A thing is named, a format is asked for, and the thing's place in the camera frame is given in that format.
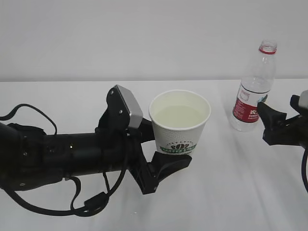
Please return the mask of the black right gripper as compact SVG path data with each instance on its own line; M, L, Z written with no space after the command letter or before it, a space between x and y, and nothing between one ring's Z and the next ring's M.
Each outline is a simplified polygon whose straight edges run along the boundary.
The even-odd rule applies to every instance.
M268 145L308 147L308 110L298 106L299 96L292 95L290 106L298 112L287 119L287 113L272 109L259 102L257 112L264 125L263 140Z

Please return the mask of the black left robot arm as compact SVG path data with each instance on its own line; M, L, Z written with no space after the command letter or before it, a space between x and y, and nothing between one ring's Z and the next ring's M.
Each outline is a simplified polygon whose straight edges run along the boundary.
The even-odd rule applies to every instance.
M157 190L171 174L189 166L191 157L155 152L147 162L142 143L154 139L148 120L140 129L47 135L41 128L0 126L0 175L14 191L27 191L64 178L128 170L143 194Z

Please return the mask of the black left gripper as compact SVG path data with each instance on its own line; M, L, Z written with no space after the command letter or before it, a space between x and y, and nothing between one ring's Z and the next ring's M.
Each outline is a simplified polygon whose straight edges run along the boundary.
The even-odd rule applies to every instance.
M154 141L154 130L150 120L142 119L139 128L128 128L124 131L110 131L97 127L102 150L103 171L120 171L116 183L107 191L113 194L120 186L128 170L138 184L142 194L156 192L158 183L170 175L187 168L192 157L186 154L173 155L155 152L150 163L142 151L142 143Z

